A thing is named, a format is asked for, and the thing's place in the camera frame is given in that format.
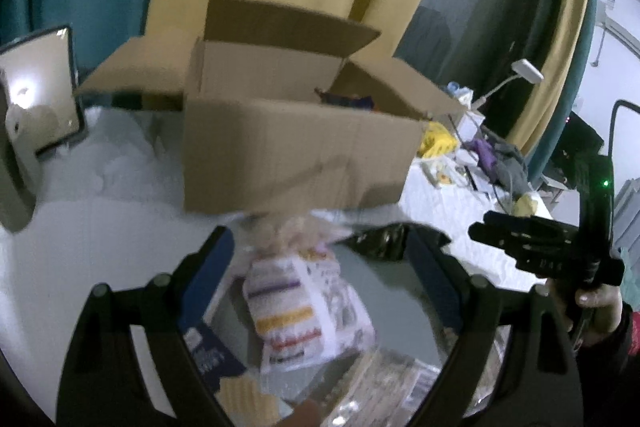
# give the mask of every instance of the gray cloth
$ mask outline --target gray cloth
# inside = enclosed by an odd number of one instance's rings
[[[488,140],[494,146],[494,154],[498,160],[495,165],[498,181],[517,200],[530,191],[524,156],[516,146],[493,133],[489,134]]]

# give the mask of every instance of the bed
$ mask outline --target bed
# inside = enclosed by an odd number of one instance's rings
[[[0,239],[0,347],[52,418],[66,348],[92,286],[107,282],[119,290],[172,272],[213,227],[239,217],[181,211],[180,114],[92,108],[87,122],[90,133],[81,144],[44,164],[31,224]],[[346,224],[428,223],[447,232],[450,253],[470,273],[526,291],[537,282],[534,276],[466,236],[468,226],[492,209],[494,203],[466,188],[433,188],[416,163],[398,204],[321,215]],[[550,217],[542,200],[538,214]],[[143,342],[140,332],[134,339]],[[148,353],[139,357],[153,366]]]

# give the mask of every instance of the clear plastic wrapper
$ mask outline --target clear plastic wrapper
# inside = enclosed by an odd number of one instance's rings
[[[260,371],[290,371],[372,347],[375,331],[327,248],[257,259],[244,298],[264,341]]]
[[[439,374],[433,365],[388,349],[368,351],[322,404],[322,427],[404,427]]]

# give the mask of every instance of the white lamp head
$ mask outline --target white lamp head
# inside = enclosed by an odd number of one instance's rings
[[[514,62],[511,69],[531,84],[540,84],[545,80],[544,75],[526,58]]]

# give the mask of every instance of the open cardboard box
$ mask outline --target open cardboard box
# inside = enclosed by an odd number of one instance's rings
[[[204,38],[131,38],[76,90],[184,108],[184,207],[219,214],[396,203],[425,116],[464,108],[395,58],[350,58],[379,32],[255,0],[209,0]],[[372,96],[321,105],[314,88]]]

